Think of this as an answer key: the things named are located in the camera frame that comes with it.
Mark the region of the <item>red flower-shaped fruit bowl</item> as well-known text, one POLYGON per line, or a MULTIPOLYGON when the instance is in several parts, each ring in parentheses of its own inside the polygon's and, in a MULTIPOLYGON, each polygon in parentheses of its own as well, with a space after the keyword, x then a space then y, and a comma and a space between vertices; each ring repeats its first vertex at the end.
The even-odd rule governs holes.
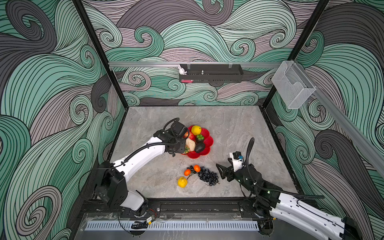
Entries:
POLYGON ((189 131, 184 135, 186 144, 183 155, 190 159, 198 159, 200 156, 208 155, 211 151, 211 146, 214 144, 214 139, 211 137, 210 132, 205 128, 197 131, 197 127, 189 126, 189 131))

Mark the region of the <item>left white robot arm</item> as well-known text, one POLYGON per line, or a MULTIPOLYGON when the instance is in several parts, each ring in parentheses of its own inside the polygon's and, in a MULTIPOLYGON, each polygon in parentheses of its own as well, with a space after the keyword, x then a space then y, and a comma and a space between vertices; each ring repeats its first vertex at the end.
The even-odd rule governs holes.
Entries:
POLYGON ((139 191, 129 191, 127 182, 143 166, 154 158, 169 153, 172 156, 185 151, 188 128, 179 118, 170 120, 165 126, 140 148, 128 156, 102 163, 96 170, 95 193, 109 208, 123 207, 131 210, 135 216, 145 215, 148 199, 139 191))

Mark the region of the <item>dark fake avocado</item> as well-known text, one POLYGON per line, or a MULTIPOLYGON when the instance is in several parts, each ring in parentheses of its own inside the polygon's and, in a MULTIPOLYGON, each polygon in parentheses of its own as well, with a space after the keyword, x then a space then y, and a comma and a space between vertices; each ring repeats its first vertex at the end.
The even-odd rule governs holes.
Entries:
POLYGON ((206 148, 206 145, 204 142, 197 142, 196 143, 196 147, 195 147, 195 152, 196 153, 201 153, 202 151, 204 151, 206 148))

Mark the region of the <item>small orange fake tangerine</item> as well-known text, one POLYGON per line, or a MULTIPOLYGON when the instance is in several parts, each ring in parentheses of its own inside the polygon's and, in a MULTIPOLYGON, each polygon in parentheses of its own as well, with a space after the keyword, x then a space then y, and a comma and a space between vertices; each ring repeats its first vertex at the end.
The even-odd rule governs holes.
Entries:
POLYGON ((184 175, 185 175, 186 177, 190 176, 191 174, 192 174, 192 170, 191 170, 191 169, 186 169, 186 170, 184 171, 184 175))

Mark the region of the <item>small yellow fake lemon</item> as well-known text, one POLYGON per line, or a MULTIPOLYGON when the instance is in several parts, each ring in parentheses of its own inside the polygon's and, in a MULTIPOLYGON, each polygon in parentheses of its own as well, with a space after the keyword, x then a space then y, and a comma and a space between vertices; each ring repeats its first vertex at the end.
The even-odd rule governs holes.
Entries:
POLYGON ((185 188, 187 186, 187 184, 188 184, 188 180, 186 178, 181 177, 178 179, 178 186, 180 188, 185 188))

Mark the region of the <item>large yellow fake lemon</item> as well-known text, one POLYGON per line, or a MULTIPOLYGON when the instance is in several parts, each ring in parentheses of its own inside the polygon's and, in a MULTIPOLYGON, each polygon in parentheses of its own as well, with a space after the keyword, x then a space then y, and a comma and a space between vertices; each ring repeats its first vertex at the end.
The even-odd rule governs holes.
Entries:
POLYGON ((192 127, 191 132, 195 136, 200 135, 202 132, 202 128, 200 126, 195 125, 192 127))

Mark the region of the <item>cream fake pear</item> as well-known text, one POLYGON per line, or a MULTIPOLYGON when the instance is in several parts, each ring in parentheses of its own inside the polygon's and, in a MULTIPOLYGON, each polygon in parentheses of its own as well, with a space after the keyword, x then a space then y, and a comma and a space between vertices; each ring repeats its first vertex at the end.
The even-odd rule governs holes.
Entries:
POLYGON ((188 152, 193 152, 195 148, 196 148, 196 142, 188 138, 186 140, 186 150, 188 152))

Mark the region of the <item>red fake apple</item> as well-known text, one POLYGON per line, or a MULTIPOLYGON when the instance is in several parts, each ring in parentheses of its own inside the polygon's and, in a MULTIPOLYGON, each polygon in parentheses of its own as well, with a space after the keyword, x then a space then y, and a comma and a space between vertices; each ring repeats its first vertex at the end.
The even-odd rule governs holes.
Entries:
POLYGON ((195 140, 196 140, 196 136, 195 136, 193 133, 191 133, 191 132, 187 132, 187 133, 185 133, 184 138, 185 138, 185 139, 188 138, 188 139, 190 139, 190 140, 192 140, 192 141, 195 141, 195 140))

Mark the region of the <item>dark maroon fake fruit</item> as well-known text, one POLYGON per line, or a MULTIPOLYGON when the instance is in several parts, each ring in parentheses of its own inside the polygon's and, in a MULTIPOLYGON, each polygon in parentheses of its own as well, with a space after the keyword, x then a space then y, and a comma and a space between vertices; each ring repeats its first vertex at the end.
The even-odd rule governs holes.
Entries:
POLYGON ((204 137, 203 135, 201 135, 201 134, 196 135, 196 140, 197 140, 197 142, 203 142, 204 139, 205 139, 205 137, 204 137))

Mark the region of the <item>dark fake grape bunch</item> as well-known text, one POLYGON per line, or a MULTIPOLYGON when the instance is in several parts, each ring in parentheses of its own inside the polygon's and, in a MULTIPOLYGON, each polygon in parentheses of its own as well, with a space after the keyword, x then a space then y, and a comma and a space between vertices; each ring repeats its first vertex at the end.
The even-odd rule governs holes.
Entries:
POLYGON ((219 175, 216 172, 211 171, 208 168, 202 167, 198 172, 199 179, 209 186, 215 186, 219 183, 219 175))

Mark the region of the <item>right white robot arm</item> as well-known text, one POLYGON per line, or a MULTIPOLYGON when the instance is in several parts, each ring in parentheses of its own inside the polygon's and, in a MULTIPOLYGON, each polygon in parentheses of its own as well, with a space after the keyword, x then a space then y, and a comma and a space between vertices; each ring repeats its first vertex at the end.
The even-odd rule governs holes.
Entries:
POLYGON ((263 179, 252 164, 235 170, 217 165, 220 176, 229 182, 236 181, 253 196, 257 216, 268 223, 279 219, 310 234, 318 240, 361 240, 363 234, 350 217, 336 217, 325 213, 305 200, 315 196, 292 194, 263 179))

